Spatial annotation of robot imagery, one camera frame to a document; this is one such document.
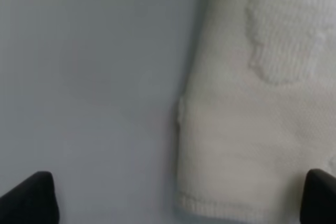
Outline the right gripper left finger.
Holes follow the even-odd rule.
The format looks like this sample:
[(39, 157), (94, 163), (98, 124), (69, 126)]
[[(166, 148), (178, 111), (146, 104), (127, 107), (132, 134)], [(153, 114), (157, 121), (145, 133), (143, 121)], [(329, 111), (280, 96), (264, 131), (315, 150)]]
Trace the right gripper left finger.
[(36, 172), (1, 197), (2, 224), (59, 222), (60, 212), (51, 172)]

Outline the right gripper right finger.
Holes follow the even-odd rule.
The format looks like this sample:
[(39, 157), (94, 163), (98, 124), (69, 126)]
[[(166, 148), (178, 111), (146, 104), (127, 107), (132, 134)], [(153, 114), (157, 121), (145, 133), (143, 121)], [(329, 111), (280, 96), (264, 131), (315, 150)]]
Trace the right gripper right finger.
[(335, 224), (335, 177), (321, 169), (311, 169), (304, 183), (301, 224)]

